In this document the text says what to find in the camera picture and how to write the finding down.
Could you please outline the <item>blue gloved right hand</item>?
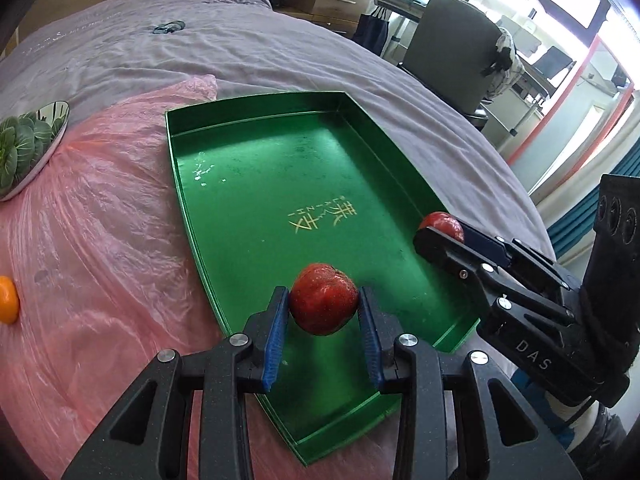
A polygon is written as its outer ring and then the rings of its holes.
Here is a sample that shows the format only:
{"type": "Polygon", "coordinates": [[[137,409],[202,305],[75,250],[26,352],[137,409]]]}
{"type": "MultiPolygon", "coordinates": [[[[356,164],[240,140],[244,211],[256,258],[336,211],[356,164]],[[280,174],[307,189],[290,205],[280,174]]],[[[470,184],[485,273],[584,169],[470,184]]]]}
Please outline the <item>blue gloved right hand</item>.
{"type": "Polygon", "coordinates": [[[511,382],[566,452],[588,454],[597,450],[616,450],[626,438],[620,418],[599,401],[565,405],[522,370],[513,373],[511,382]]]}

